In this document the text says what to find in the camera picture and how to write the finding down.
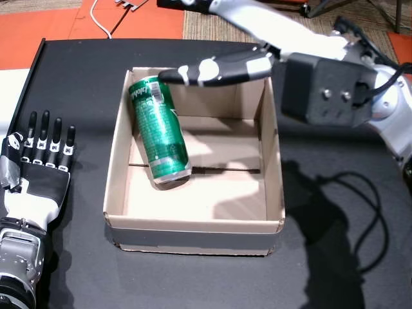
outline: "white cable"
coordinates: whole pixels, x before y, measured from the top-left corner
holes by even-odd
[[[97,0],[95,0],[95,2],[92,4],[91,8],[90,8],[90,17],[92,18],[92,20],[95,22],[95,24],[102,29],[109,37],[109,39],[111,39],[111,34],[109,32],[109,30],[107,30],[105,27],[103,27],[97,20],[96,18],[93,16],[93,10],[95,9]]]

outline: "black table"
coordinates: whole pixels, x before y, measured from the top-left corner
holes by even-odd
[[[32,110],[47,108],[76,124],[78,151],[67,203],[50,228],[55,255],[39,286],[39,308],[412,307],[411,198],[384,144],[365,127],[310,127],[278,113],[288,217],[271,256],[148,254],[112,244],[102,206],[126,70],[178,66],[245,46],[46,42],[17,128],[25,129]],[[282,72],[276,65],[276,102]]]

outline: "white surface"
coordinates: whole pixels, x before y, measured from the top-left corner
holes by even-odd
[[[0,143],[7,134],[29,69],[0,70]]]

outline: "cardboard box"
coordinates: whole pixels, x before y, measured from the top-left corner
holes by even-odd
[[[171,85],[193,174],[157,187],[128,88],[160,70],[126,73],[103,210],[113,241],[123,250],[267,255],[285,222],[271,80]]]

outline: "screw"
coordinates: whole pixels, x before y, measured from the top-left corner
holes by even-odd
[[[350,95],[349,91],[343,91],[342,98],[347,102],[352,98],[352,96]]]
[[[330,91],[329,89],[325,89],[322,92],[323,97],[327,100],[332,96],[332,91]]]

